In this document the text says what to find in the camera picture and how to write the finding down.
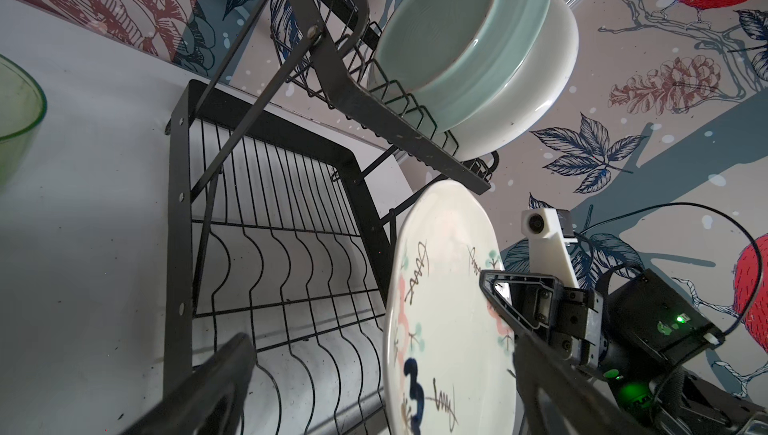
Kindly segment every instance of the metal wire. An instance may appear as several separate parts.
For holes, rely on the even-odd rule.
[[[193,180],[230,132],[195,123]],[[231,331],[250,331],[259,370],[241,430],[368,433],[366,424],[383,408],[384,305],[369,280],[370,262],[342,182],[314,158],[252,138],[239,145],[214,194],[210,237],[216,242],[205,255],[193,318],[195,361],[215,352]],[[198,232],[203,198],[192,207]],[[308,323],[300,323],[305,315]],[[333,370],[322,367],[326,362]]]

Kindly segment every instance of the white plate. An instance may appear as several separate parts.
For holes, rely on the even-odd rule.
[[[429,187],[398,234],[389,287],[384,388],[393,433],[512,433],[514,335],[478,278],[492,268],[503,270],[496,235],[475,197],[453,180]]]
[[[563,0],[551,0],[528,56],[501,92],[451,133],[459,161],[493,152],[525,133],[549,110],[571,78],[578,55],[578,27]]]

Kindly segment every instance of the plate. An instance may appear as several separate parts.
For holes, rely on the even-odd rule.
[[[445,132],[509,81],[548,7],[549,0],[403,0],[384,27],[374,58]],[[369,78],[369,90],[375,78]]]
[[[451,133],[459,161],[493,152],[528,131],[571,78],[578,55],[576,18],[563,0],[550,2],[536,42],[504,89]]]
[[[479,274],[503,269],[475,197],[453,180],[417,200],[398,234],[386,312],[386,409],[393,433],[512,433],[514,334]]]

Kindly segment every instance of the green glass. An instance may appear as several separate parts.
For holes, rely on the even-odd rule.
[[[47,108],[34,78],[0,56],[0,187],[22,163]]]

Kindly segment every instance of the dark blue painted mark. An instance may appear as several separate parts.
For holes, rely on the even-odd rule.
[[[411,388],[408,392],[408,396],[411,400],[416,401],[416,415],[411,417],[411,431],[414,432],[415,435],[421,435],[422,417],[424,415],[424,389],[416,381],[416,377],[418,376],[418,364],[416,363],[416,359],[408,358],[406,363],[402,365],[402,372],[405,373],[406,377],[408,377],[408,375],[411,376]]]

